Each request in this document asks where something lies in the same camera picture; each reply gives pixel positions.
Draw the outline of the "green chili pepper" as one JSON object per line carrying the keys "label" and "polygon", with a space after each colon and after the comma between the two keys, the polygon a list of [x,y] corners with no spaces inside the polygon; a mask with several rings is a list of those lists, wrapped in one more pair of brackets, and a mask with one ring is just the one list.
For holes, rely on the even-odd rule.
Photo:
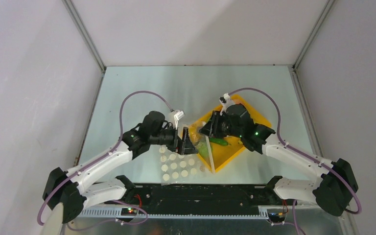
{"label": "green chili pepper", "polygon": [[218,144],[220,146],[228,146],[229,143],[224,139],[218,139],[218,138],[209,138],[209,141],[215,144]]}

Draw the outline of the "clear zip top bag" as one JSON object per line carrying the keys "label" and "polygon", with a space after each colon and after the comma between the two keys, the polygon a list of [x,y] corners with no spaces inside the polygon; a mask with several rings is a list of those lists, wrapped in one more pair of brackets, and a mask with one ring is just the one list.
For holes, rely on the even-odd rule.
{"label": "clear zip top bag", "polygon": [[[206,138],[198,131],[204,126],[203,121],[184,125],[189,130],[191,142],[196,145],[205,142]],[[207,144],[209,153],[212,148]],[[209,169],[210,158],[204,160],[198,153],[192,155],[179,155],[167,149],[166,146],[159,148],[159,176],[162,185],[177,183],[204,183],[206,178],[211,177],[213,171]]]}

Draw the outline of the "bumpy green custard apple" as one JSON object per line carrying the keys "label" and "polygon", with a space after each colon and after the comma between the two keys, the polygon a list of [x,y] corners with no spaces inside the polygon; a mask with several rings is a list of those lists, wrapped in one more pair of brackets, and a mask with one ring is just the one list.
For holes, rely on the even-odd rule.
{"label": "bumpy green custard apple", "polygon": [[209,149],[208,146],[205,142],[199,142],[196,145],[196,148],[198,150],[198,154],[204,159],[208,160],[209,159]]}

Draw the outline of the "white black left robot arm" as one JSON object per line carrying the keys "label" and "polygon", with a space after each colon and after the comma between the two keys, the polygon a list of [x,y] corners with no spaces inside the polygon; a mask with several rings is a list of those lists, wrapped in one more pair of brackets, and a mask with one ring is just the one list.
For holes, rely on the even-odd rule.
{"label": "white black left robot arm", "polygon": [[123,133],[119,143],[107,153],[66,171],[59,167],[54,169],[44,190],[45,204],[51,209],[62,204],[62,223],[66,224],[84,209],[106,201],[133,202],[136,186],[126,176],[120,175],[104,183],[98,183],[98,180],[147,152],[152,145],[163,145],[179,155],[196,154],[198,151],[189,139],[188,128],[183,128],[181,136],[178,134],[178,122],[184,115],[182,110],[172,111],[170,121],[167,121],[161,112],[151,111],[141,123]]}

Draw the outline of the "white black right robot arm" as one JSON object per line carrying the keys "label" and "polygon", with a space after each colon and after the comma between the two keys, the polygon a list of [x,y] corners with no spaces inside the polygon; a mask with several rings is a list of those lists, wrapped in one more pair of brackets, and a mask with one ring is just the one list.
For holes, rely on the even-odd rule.
{"label": "white black right robot arm", "polygon": [[213,111],[199,133],[216,139],[239,138],[249,151],[295,167],[307,177],[306,180],[273,177],[265,191],[265,198],[272,205],[283,199],[296,199],[314,203],[333,216],[341,216],[358,191],[349,162],[343,159],[334,162],[288,145],[272,128],[254,122],[242,104]]}

